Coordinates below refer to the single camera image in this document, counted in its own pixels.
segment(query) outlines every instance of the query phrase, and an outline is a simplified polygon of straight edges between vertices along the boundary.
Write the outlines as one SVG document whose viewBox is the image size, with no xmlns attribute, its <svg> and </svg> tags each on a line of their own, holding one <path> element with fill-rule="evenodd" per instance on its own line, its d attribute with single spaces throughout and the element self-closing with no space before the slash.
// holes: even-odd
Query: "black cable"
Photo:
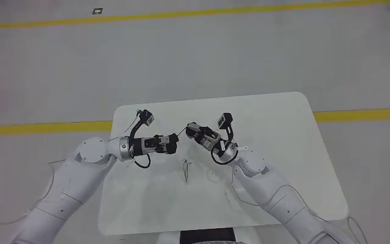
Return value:
<svg viewBox="0 0 390 244">
<path fill-rule="evenodd" d="M 214 162 L 216 162 L 216 163 L 219 164 L 219 165 L 227 165 L 227 164 L 233 162 L 233 160 L 236 159 L 236 157 L 237 157 L 237 155 L 238 155 L 238 150 L 236 151 L 236 154 L 234 155 L 234 157 L 233 157 L 232 159 L 230 159 L 229 161 L 227 161 L 227 162 L 221 163 L 221 162 L 218 162 L 217 160 L 215 160 L 214 155 L 213 155 L 213 151 L 214 151 L 216 145 L 217 145 L 217 143 L 215 143 L 214 146 L 213 146 L 213 148 L 211 149 L 211 158 L 214 160 Z"/>
<path fill-rule="evenodd" d="M 140 167 L 140 168 L 149 168 L 150 165 L 151 165 L 151 157 L 149 156 L 148 153 L 147 153 L 146 155 L 147 155 L 147 159 L 148 159 L 148 161 L 149 161 L 149 163 L 147 163 L 146 166 L 140 165 L 136 160 L 134 160 L 134 163 L 135 163 L 138 167 Z"/>
<path fill-rule="evenodd" d="M 187 128 L 187 126 L 186 127 L 184 127 L 184 129 L 182 129 L 182 131 L 180 131 L 180 133 L 179 134 L 177 134 L 177 136 L 179 137 L 180 136 L 180 134 L 185 130 Z"/>
</svg>

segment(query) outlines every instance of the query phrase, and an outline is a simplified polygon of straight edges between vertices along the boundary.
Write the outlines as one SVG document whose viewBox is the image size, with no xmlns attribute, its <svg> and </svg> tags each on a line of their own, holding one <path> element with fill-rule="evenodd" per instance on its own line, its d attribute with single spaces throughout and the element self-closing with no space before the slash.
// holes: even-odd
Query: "tabletop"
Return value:
<svg viewBox="0 0 390 244">
<path fill-rule="evenodd" d="M 155 121 L 136 137 L 179 133 L 196 122 L 218 131 L 224 112 L 233 115 L 239 146 L 268 158 L 307 204 L 322 218 L 348 214 L 346 199 L 306 97 L 298 92 L 229 98 L 160 102 L 119 107 L 111 138 L 125 135 L 137 109 L 153 113 Z M 261 208 L 242 203 L 231 187 L 231 168 L 214 163 L 210 153 L 185 133 L 174 155 L 151 154 L 151 167 L 118 162 L 104 181 L 98 226 L 104 235 L 182 231 L 276 224 Z M 183 161 L 188 166 L 188 180 Z M 146 157 L 137 158 L 146 164 Z M 235 181 L 240 198 L 253 201 Z"/>
</svg>

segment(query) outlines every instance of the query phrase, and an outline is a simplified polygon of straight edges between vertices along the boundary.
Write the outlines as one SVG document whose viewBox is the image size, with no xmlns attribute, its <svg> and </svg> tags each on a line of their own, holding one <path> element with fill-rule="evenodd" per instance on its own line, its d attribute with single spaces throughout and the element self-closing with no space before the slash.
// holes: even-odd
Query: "cable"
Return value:
<svg viewBox="0 0 390 244">
<path fill-rule="evenodd" d="M 51 177 L 51 183 L 50 183 L 50 186 L 49 186 L 49 189 L 47 190 L 47 192 L 43 195 L 43 197 L 41 197 L 40 199 L 36 200 L 36 202 L 33 204 L 33 206 L 27 210 L 21 217 L 17 218 L 16 220 L 12 220 L 12 221 L 8 221 L 8 222 L 0 222 L 0 225 L 7 225 L 7 224 L 14 224 L 16 222 L 19 222 L 21 221 L 22 219 L 24 219 L 42 200 L 45 199 L 45 197 L 47 197 L 49 195 L 49 192 L 53 186 L 53 183 L 54 183 L 54 175 L 55 175 L 55 171 L 54 171 L 54 167 L 53 167 L 53 163 L 58 163 L 58 162 L 62 162 L 62 161 L 65 161 L 65 159 L 62 159 L 62 160 L 58 160 L 58 161 L 53 161 L 53 162 L 49 162 L 48 165 L 50 165 L 51 169 L 52 169 L 52 177 Z"/>
<path fill-rule="evenodd" d="M 353 220 L 353 222 L 355 222 L 356 226 L 359 228 L 359 231 L 360 231 L 361 235 L 363 236 L 364 242 L 365 242 L 366 244 L 368 244 L 367 239 L 366 239 L 366 236 L 364 235 L 363 230 L 361 229 L 361 227 L 360 227 L 360 225 L 358 224 L 358 222 L 356 221 L 356 219 L 354 219 L 353 217 L 349 216 L 349 217 L 347 218 L 347 224 L 348 224 L 348 228 L 349 228 L 350 232 L 352 233 L 353 237 L 354 237 L 354 238 L 356 239 L 356 241 L 360 244 L 358 238 L 356 237 L 356 234 L 352 231 L 352 227 L 351 227 L 351 225 L 350 225 L 350 223 L 349 223 L 350 220 Z"/>
<path fill-rule="evenodd" d="M 138 167 L 140 167 L 140 168 L 149 168 L 150 165 L 151 165 L 151 157 L 149 156 L 148 153 L 147 153 L 146 155 L 147 155 L 147 159 L 148 159 L 148 161 L 149 161 L 149 162 L 147 163 L 146 166 L 140 165 L 136 160 L 134 160 L 134 163 L 135 163 Z"/>
<path fill-rule="evenodd" d="M 187 128 L 187 126 L 186 127 L 184 127 L 183 129 L 182 129 L 182 131 L 180 131 L 180 133 L 179 134 L 177 134 L 177 137 L 179 137 L 180 136 L 180 134 L 185 130 Z"/>
<path fill-rule="evenodd" d="M 135 115 L 135 118 L 134 118 L 133 122 L 129 125 L 129 127 L 128 127 L 123 133 L 126 133 L 126 132 L 130 129 L 130 127 L 132 127 L 132 125 L 133 125 L 134 122 L 137 120 L 137 118 L 138 118 L 138 113 L 137 113 L 137 115 Z M 118 138 L 118 137 L 109 139 L 107 142 L 112 141 L 112 140 L 117 139 L 117 138 Z"/>
<path fill-rule="evenodd" d="M 227 164 L 233 162 L 233 161 L 236 159 L 236 157 L 237 157 L 237 155 L 238 155 L 238 150 L 236 151 L 236 154 L 234 155 L 234 157 L 232 157 L 232 159 L 230 159 L 230 160 L 227 161 L 227 162 L 221 163 L 221 162 L 218 162 L 217 160 L 215 160 L 215 157 L 214 157 L 214 155 L 213 155 L 213 151 L 214 151 L 214 149 L 215 149 L 215 147 L 216 147 L 217 144 L 218 144 L 218 143 L 215 143 L 214 146 L 212 147 L 211 151 L 210 151 L 210 152 L 211 152 L 211 158 L 213 159 L 214 162 L 216 162 L 216 163 L 219 164 L 219 165 L 227 165 Z"/>
</svg>

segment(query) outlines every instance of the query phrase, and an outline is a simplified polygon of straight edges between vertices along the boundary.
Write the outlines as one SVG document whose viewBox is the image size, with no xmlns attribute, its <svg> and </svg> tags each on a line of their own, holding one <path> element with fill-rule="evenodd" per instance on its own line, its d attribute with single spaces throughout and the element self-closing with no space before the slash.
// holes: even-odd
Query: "white panel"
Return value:
<svg viewBox="0 0 390 244">
<path fill-rule="evenodd" d="M 306 97 L 278 93 L 122 106 L 115 111 L 111 138 L 122 136 L 137 109 L 154 114 L 138 137 L 179 133 L 188 123 L 217 129 L 224 112 L 233 115 L 235 141 L 277 167 L 314 211 L 344 218 L 348 206 Z M 226 138 L 224 131 L 219 131 Z M 146 157 L 136 158 L 146 165 Z M 184 180 L 183 161 L 188 167 Z M 214 163 L 210 152 L 184 133 L 174 155 L 151 154 L 147 170 L 117 163 L 104 181 L 99 229 L 105 235 L 186 231 L 275 224 L 258 207 L 241 203 L 230 186 L 232 168 Z M 240 196 L 253 201 L 243 189 Z"/>
<path fill-rule="evenodd" d="M 289 91 L 313 110 L 389 107 L 389 21 L 380 5 L 0 30 L 0 123 Z"/>
</svg>

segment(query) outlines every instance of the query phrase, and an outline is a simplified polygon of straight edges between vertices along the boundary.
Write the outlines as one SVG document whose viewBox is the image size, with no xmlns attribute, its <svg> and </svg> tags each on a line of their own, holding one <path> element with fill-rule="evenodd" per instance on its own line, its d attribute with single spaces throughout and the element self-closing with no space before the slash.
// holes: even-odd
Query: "wire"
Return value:
<svg viewBox="0 0 390 244">
<path fill-rule="evenodd" d="M 179 134 L 177 134 L 177 137 L 179 137 L 180 136 L 180 134 L 185 130 L 187 128 L 187 126 L 186 127 L 184 127 L 183 129 L 182 129 L 182 131 L 180 131 L 180 133 Z"/>
<path fill-rule="evenodd" d="M 134 160 L 134 163 L 135 163 L 138 167 L 140 167 L 140 168 L 149 168 L 150 165 L 151 165 L 151 157 L 149 156 L 148 153 L 147 153 L 146 155 L 147 155 L 147 159 L 148 159 L 148 161 L 149 161 L 149 162 L 147 163 L 146 166 L 140 165 L 136 160 Z"/>
<path fill-rule="evenodd" d="M 356 219 L 354 219 L 353 217 L 349 216 L 349 217 L 347 218 L 347 224 L 348 224 L 348 228 L 349 228 L 349 230 L 351 231 L 353 237 L 354 237 L 354 238 L 356 239 L 356 241 L 360 244 L 358 238 L 356 237 L 356 234 L 352 231 L 352 227 L 351 227 L 351 225 L 350 225 L 350 220 L 353 220 L 353 222 L 355 222 L 356 226 L 359 228 L 359 231 L 360 231 L 361 235 L 363 236 L 364 242 L 365 242 L 366 244 L 368 244 L 367 238 L 366 238 L 366 236 L 364 235 L 364 232 L 363 232 L 363 230 L 361 229 L 361 227 L 360 227 L 360 225 L 358 224 L 358 222 L 356 221 Z"/>
<path fill-rule="evenodd" d="M 188 183 L 188 165 L 191 164 L 188 163 L 187 160 L 184 160 L 184 163 L 183 163 L 183 172 L 184 172 L 184 178 L 185 178 L 185 184 L 187 185 Z"/>
<path fill-rule="evenodd" d="M 137 115 L 135 115 L 135 118 L 134 118 L 133 122 L 129 125 L 129 127 L 128 127 L 123 133 L 126 133 L 126 132 L 130 129 L 130 127 L 132 127 L 132 125 L 133 125 L 134 122 L 137 120 L 137 118 L 138 118 L 138 113 L 137 113 Z M 112 140 L 114 140 L 114 139 L 117 139 L 117 138 L 118 138 L 118 137 L 109 139 L 108 142 L 109 142 L 109 141 L 112 141 Z"/>
<path fill-rule="evenodd" d="M 21 217 L 17 218 L 16 220 L 12 220 L 12 221 L 8 221 L 8 222 L 0 222 L 0 225 L 7 225 L 7 224 L 14 224 L 16 222 L 19 222 L 21 221 L 22 219 L 24 219 L 42 200 L 45 199 L 45 197 L 47 197 L 49 195 L 49 192 L 53 186 L 53 183 L 54 183 L 54 175 L 55 175 L 55 171 L 54 171 L 54 167 L 53 167 L 53 164 L 54 163 L 58 163 L 58 162 L 62 162 L 62 161 L 65 161 L 65 159 L 62 159 L 62 160 L 58 160 L 58 161 L 53 161 L 53 162 L 49 162 L 48 165 L 50 165 L 51 167 L 51 170 L 52 170 L 52 177 L 51 177 L 51 182 L 50 182 L 50 186 L 49 186 L 49 189 L 46 191 L 46 193 L 38 200 L 36 200 L 36 202 L 34 203 L 34 205 L 29 209 L 27 210 Z"/>
<path fill-rule="evenodd" d="M 237 155 L 238 155 L 238 150 L 236 151 L 236 154 L 234 155 L 234 157 L 232 157 L 232 159 L 230 159 L 229 161 L 224 162 L 224 163 L 218 162 L 218 161 L 215 159 L 214 155 L 213 155 L 213 151 L 214 151 L 214 149 L 215 149 L 215 147 L 216 147 L 217 144 L 218 144 L 218 143 L 215 143 L 214 146 L 212 147 L 211 151 L 210 151 L 210 152 L 211 152 L 211 158 L 213 159 L 214 162 L 216 162 L 216 163 L 219 164 L 219 165 L 227 165 L 227 164 L 233 162 L 233 161 L 236 159 L 236 157 L 237 157 Z"/>
</svg>

